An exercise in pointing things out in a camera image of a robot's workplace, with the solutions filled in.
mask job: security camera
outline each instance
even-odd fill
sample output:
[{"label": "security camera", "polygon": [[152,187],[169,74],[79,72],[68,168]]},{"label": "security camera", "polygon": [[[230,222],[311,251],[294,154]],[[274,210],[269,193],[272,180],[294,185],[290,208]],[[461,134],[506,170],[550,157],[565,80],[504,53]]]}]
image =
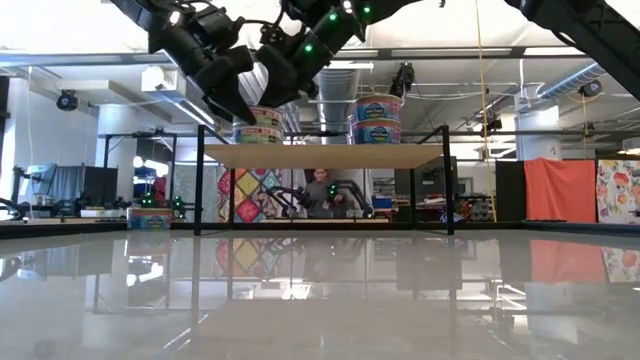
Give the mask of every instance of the security camera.
[{"label": "security camera", "polygon": [[75,90],[62,90],[56,101],[56,106],[62,111],[73,111],[78,108],[78,98]]}]

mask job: black robotic arm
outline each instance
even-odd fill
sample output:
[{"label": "black robotic arm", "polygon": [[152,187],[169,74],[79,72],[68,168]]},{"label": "black robotic arm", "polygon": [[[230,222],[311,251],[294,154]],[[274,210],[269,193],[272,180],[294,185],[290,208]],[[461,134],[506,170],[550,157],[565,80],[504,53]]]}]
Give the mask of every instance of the black robotic arm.
[{"label": "black robotic arm", "polygon": [[[240,96],[238,74],[251,71],[254,58],[269,72],[260,105],[279,107],[300,98],[301,91],[315,97],[318,89],[314,76],[329,65],[351,37],[364,41],[367,26],[421,0],[280,1],[282,12],[276,23],[252,21],[263,24],[263,46],[252,54],[245,46],[233,47],[247,20],[240,17],[232,21],[225,8],[208,1],[112,0],[149,33],[149,51],[165,50],[203,91],[213,113],[228,121],[237,116],[249,124],[254,124],[255,118]],[[197,11],[195,2],[207,5]],[[640,99],[640,31],[605,0],[505,2],[591,56]],[[285,13],[303,24],[297,34],[289,35],[279,27]]]}]

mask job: shelf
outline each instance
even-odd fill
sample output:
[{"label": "shelf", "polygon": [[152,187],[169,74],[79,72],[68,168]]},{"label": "shelf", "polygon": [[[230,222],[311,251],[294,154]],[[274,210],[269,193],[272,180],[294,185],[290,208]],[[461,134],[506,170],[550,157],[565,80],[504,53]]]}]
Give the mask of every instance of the shelf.
[{"label": "shelf", "polygon": [[235,169],[414,169],[440,156],[438,145],[206,145]]}]

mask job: reflective floor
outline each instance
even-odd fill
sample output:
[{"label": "reflective floor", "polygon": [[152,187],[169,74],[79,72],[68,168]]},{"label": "reflective floor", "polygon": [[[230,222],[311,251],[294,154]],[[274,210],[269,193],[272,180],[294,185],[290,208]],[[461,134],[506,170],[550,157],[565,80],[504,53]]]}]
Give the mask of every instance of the reflective floor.
[{"label": "reflective floor", "polygon": [[632,243],[528,231],[3,241],[0,359],[638,359]]}]

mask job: monitor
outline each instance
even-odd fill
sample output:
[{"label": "monitor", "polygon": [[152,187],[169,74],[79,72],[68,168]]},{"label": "monitor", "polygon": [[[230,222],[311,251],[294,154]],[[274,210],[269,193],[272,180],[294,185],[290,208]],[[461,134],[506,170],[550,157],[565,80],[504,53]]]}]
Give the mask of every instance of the monitor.
[{"label": "monitor", "polygon": [[56,164],[31,165],[27,168],[33,195],[49,195],[53,177],[56,174]]}]

